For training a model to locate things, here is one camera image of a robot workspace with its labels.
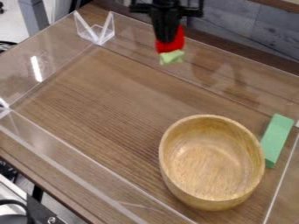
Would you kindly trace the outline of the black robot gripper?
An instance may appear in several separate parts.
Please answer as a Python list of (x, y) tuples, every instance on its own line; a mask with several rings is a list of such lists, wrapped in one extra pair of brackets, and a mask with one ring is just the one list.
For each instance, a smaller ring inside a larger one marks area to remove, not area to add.
[[(202, 17), (203, 16), (205, 0), (197, 0), (197, 5), (191, 6), (191, 1), (183, 4), (183, 0), (151, 0), (146, 3), (144, 0), (131, 0), (128, 6), (131, 13), (146, 14), (151, 16), (154, 33), (156, 39), (163, 42), (174, 42), (182, 17)], [(168, 31), (164, 19), (164, 13), (168, 13)]]

